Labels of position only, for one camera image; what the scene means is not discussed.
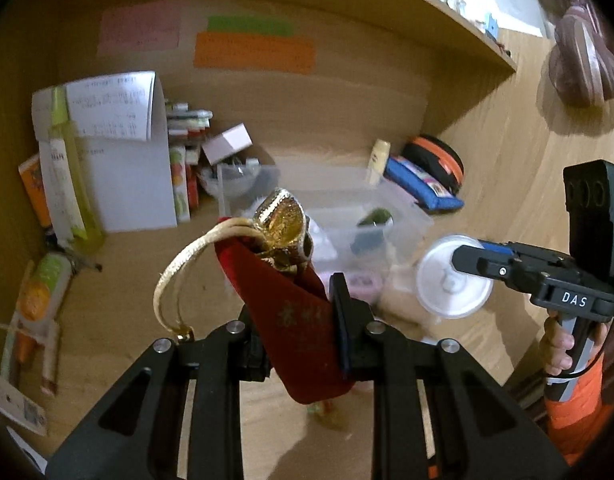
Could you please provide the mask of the right hand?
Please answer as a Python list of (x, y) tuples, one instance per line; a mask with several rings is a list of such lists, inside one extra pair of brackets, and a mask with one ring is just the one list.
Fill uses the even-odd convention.
[[(572, 367), (572, 357), (567, 354), (575, 344), (575, 338), (557, 322), (556, 311), (549, 311), (543, 324), (544, 334), (539, 342), (539, 353), (543, 370), (546, 374), (558, 376)], [(594, 345), (590, 352), (592, 361), (602, 349), (606, 341), (610, 323), (598, 324), (593, 335)]]

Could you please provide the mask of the orange sleeve forearm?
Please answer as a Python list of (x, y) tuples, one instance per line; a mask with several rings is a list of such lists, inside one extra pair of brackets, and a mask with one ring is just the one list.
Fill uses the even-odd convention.
[(614, 412), (614, 405), (602, 401), (604, 356), (590, 372), (580, 377), (568, 401), (544, 400), (548, 434), (569, 466), (574, 465), (599, 437)]

